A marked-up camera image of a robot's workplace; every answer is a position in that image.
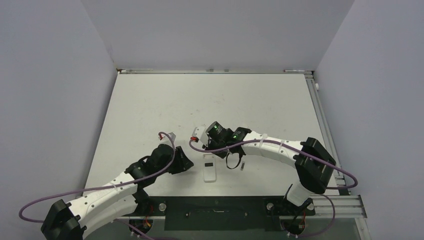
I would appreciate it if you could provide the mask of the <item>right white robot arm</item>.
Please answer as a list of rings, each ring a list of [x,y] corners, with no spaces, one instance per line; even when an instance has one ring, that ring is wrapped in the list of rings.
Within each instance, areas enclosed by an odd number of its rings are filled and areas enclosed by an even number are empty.
[[[224,128],[217,121],[198,126],[193,131],[205,151],[224,159],[229,153],[260,156],[294,168],[298,180],[288,189],[282,207],[289,214],[297,213],[313,194],[324,194],[333,177],[336,161],[315,138],[286,140],[258,133],[249,128]]]

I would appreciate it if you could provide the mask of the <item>white red remote control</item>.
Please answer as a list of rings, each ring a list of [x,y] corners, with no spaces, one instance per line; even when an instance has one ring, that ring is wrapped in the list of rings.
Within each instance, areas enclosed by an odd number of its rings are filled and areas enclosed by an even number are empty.
[[[217,180],[216,158],[213,154],[203,154],[203,181],[214,183]]]

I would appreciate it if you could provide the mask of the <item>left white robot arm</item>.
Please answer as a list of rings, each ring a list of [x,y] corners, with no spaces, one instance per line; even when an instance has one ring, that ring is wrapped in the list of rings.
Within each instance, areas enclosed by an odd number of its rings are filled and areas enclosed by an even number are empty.
[[[180,146],[160,144],[151,154],[132,163],[101,190],[78,199],[56,201],[42,226],[47,240],[83,240],[96,229],[121,216],[151,214],[154,203],[145,188],[162,174],[188,171],[194,163]]]

